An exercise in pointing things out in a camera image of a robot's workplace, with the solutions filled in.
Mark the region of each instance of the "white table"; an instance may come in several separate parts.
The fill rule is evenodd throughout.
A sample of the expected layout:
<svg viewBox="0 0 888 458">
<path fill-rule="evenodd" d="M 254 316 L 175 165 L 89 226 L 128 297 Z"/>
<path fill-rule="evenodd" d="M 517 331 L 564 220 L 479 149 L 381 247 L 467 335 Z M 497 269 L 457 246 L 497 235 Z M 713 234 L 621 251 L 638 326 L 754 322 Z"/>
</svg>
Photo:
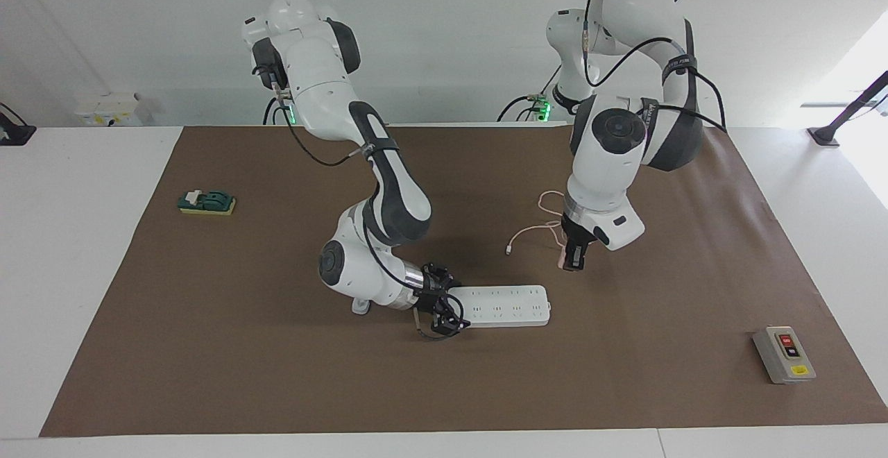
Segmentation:
<svg viewBox="0 0 888 458">
<path fill-rule="evenodd" d="M 36 439 L 181 129 L 42 129 L 0 149 L 0 456 L 885 455 L 888 425 Z M 882 398 L 888 210 L 841 149 L 733 139 Z"/>
</svg>

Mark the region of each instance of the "black pole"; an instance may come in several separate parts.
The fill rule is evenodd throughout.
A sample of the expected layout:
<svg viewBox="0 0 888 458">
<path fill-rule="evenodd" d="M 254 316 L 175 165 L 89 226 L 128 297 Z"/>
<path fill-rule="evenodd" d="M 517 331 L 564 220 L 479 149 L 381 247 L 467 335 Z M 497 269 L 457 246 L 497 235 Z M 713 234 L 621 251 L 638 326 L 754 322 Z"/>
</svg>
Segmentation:
<svg viewBox="0 0 888 458">
<path fill-rule="evenodd" d="M 849 119 L 852 119 L 857 114 L 857 111 L 863 109 L 886 86 L 888 86 L 888 71 L 882 73 L 882 76 L 879 76 L 868 89 L 864 90 L 863 94 L 857 97 L 856 101 L 848 104 L 848 107 L 830 125 L 822 128 L 809 128 L 808 133 L 811 135 L 811 138 L 821 146 L 837 147 L 838 142 L 835 141 L 835 132 L 837 132 L 839 127 L 847 123 Z"/>
<path fill-rule="evenodd" d="M 34 135 L 37 127 L 35 126 L 17 126 L 6 117 L 6 114 L 0 113 L 0 146 L 24 146 L 28 143 L 31 135 Z"/>
</svg>

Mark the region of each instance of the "brown table mat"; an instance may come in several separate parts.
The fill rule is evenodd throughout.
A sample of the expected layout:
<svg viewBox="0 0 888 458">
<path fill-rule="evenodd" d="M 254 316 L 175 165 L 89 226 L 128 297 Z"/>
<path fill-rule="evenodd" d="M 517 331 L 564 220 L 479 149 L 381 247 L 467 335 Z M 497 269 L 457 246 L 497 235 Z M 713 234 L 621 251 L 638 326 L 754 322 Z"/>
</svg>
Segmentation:
<svg viewBox="0 0 888 458">
<path fill-rule="evenodd" d="M 393 135 L 434 205 L 428 237 L 396 253 L 467 285 L 545 285 L 549 325 L 429 343 L 410 312 L 353 315 L 316 263 L 372 192 L 367 164 L 318 167 L 283 128 L 187 128 L 41 435 L 888 421 L 729 138 L 708 131 L 676 173 L 643 169 L 630 197 L 647 233 L 616 253 L 593 246 L 571 274 L 549 231 L 504 255 L 516 230 L 554 218 L 536 199 L 564 189 L 567 127 Z M 349 151 L 307 141 L 323 158 Z M 190 189 L 231 192 L 234 215 L 180 214 Z M 783 324 L 816 381 L 769 383 L 749 337 Z"/>
</svg>

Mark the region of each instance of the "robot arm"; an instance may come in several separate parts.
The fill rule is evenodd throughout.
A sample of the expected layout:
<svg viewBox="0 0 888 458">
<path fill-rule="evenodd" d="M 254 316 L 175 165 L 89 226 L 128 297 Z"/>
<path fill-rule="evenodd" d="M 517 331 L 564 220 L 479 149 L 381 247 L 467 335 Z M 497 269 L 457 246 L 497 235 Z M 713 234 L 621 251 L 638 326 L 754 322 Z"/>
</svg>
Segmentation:
<svg viewBox="0 0 888 458">
<path fill-rule="evenodd" d="M 560 11 L 549 20 L 547 34 L 562 60 L 552 100 L 575 116 L 574 168 L 562 218 L 568 243 L 559 263 L 580 271 L 589 243 L 617 250 L 644 233 L 626 196 L 638 167 L 675 170 L 700 151 L 702 123 L 692 114 L 698 113 L 694 37 L 676 0 L 590 0 L 588 18 L 583 10 Z M 670 41 L 644 44 L 661 37 Z M 641 52 L 663 71 L 663 103 L 594 91 L 584 74 L 584 44 L 587 53 L 608 56 L 644 44 Z M 590 69 L 590 79 L 597 74 Z"/>
<path fill-rule="evenodd" d="M 321 250 L 321 280 L 353 297 L 356 313 L 366 313 L 369 302 L 416 306 L 437 314 L 441 334 L 469 325 L 442 296 L 454 284 L 447 269 L 419 269 L 391 254 L 394 246 L 425 236 L 432 206 L 383 119 L 352 88 L 348 74 L 361 56 L 351 29 L 321 18 L 308 0 L 275 0 L 268 15 L 247 19 L 241 34 L 253 52 L 254 74 L 275 90 L 280 106 L 291 103 L 298 122 L 317 138 L 357 144 L 377 178 L 374 193 L 339 217 L 335 236 Z"/>
</svg>

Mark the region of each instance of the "power strip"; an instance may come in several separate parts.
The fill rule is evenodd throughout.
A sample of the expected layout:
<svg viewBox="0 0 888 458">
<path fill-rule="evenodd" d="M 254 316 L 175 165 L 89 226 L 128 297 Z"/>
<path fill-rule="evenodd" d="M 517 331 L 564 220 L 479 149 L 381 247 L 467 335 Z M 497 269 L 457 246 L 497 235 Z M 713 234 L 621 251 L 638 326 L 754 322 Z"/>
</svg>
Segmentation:
<svg viewBox="0 0 888 458">
<path fill-rule="evenodd" d="M 540 285 L 459 287 L 448 291 L 463 303 L 469 328 L 521 328 L 549 324 L 549 299 Z"/>
</svg>

